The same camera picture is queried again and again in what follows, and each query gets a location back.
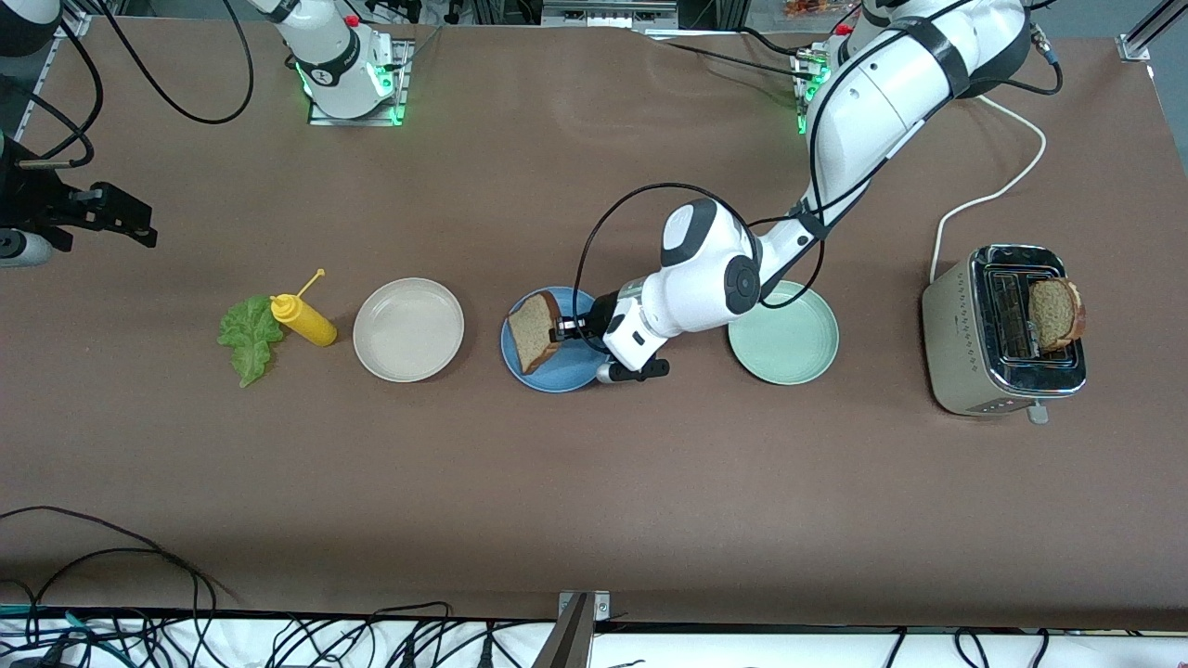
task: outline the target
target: toaster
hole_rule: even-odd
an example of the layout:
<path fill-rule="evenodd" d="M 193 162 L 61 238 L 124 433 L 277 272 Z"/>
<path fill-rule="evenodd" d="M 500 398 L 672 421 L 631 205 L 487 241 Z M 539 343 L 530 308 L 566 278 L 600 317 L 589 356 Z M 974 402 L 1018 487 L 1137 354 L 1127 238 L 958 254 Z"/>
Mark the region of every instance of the toaster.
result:
<path fill-rule="evenodd" d="M 1081 341 L 1041 353 L 1028 319 L 1032 283 L 1064 276 L 1048 248 L 993 245 L 974 251 L 924 290 L 924 352 L 933 395 L 946 410 L 991 416 L 1044 405 L 1085 386 Z"/>

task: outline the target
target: gray floor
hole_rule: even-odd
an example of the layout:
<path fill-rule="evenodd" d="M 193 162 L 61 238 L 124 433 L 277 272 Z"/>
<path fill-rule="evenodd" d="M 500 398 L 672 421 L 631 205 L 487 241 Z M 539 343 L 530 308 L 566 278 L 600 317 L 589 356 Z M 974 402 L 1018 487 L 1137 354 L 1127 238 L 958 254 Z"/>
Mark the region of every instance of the gray floor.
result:
<path fill-rule="evenodd" d="M 352 0 L 362 5 L 362 0 Z M 245 19 L 259 18 L 246 0 L 230 0 L 236 13 Z M 1156 0 L 1061 0 L 1036 12 L 1037 20 L 1050 37 L 1117 37 L 1142 19 Z M 128 7 L 146 15 L 225 19 L 222 2 L 206 0 L 129 0 Z M 784 18 L 784 0 L 752 0 L 747 24 L 764 31 L 811 30 L 795 26 Z M 1155 86 L 1163 103 L 1168 125 L 1176 138 L 1180 157 L 1188 171 L 1188 20 L 1173 26 L 1151 48 Z M 37 58 L 0 58 L 0 73 L 15 75 L 32 82 L 39 69 Z M 11 132 L 23 105 L 11 95 L 0 95 L 0 127 Z"/>

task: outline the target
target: bread slice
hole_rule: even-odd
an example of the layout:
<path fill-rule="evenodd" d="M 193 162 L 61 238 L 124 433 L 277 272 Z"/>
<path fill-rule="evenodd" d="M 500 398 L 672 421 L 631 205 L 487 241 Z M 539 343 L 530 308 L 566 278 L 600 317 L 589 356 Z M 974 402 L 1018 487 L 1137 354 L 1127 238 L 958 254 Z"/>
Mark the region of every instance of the bread slice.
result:
<path fill-rule="evenodd" d="M 530 295 L 518 309 L 507 316 L 507 326 L 516 342 L 520 372 L 532 373 L 561 349 L 561 342 L 549 340 L 549 332 L 561 317 L 557 298 L 548 290 Z"/>
<path fill-rule="evenodd" d="M 1085 334 L 1085 304 L 1076 285 L 1067 278 L 1032 283 L 1028 311 L 1042 353 L 1059 351 Z"/>

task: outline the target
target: white cable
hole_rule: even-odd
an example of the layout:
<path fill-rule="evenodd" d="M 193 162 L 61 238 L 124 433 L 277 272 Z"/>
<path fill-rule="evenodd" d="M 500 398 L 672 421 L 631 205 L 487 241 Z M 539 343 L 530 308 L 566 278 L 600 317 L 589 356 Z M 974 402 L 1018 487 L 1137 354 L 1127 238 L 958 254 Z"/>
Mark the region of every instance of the white cable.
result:
<path fill-rule="evenodd" d="M 960 207 L 941 216 L 941 222 L 936 225 L 936 241 L 933 244 L 933 261 L 929 263 L 928 265 L 929 284 L 936 281 L 936 260 L 940 259 L 941 257 L 941 239 L 944 237 L 944 223 L 948 222 L 950 218 L 968 209 L 969 207 L 975 207 L 984 202 L 997 200 L 998 197 L 1003 196 L 1003 194 L 1013 188 L 1016 183 L 1023 181 L 1023 177 L 1031 174 L 1031 170 L 1036 166 L 1036 164 L 1040 163 L 1040 158 L 1043 157 L 1044 151 L 1048 150 L 1048 136 L 1044 134 L 1042 130 L 1036 127 L 1034 122 L 1012 112 L 1011 109 L 1007 109 L 1006 107 L 999 105 L 998 102 L 991 100 L 990 97 L 986 97 L 985 95 L 980 95 L 978 99 L 1031 128 L 1031 131 L 1040 137 L 1040 150 L 1036 152 L 1036 157 L 1031 158 L 1031 163 L 1028 164 L 1028 166 L 1023 168 L 1023 171 L 1020 171 L 1018 176 L 1012 178 L 1006 185 L 1004 185 L 997 193 L 992 195 L 986 195 L 985 197 L 978 197 L 977 200 L 969 200 L 968 202 L 961 204 Z"/>

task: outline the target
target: metal post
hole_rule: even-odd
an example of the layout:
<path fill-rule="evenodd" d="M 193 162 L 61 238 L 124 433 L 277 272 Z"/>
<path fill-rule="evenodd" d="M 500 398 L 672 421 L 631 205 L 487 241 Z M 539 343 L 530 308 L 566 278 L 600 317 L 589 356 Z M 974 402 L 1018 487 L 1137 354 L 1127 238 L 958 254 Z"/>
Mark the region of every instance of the metal post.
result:
<path fill-rule="evenodd" d="M 1163 34 L 1188 12 L 1188 0 L 1159 0 L 1138 25 L 1118 37 L 1118 53 L 1124 61 L 1150 61 L 1146 51 L 1155 38 Z"/>
<path fill-rule="evenodd" d="M 607 592 L 561 594 L 561 617 L 544 641 L 532 668 L 588 668 L 594 622 L 607 618 L 609 599 Z"/>

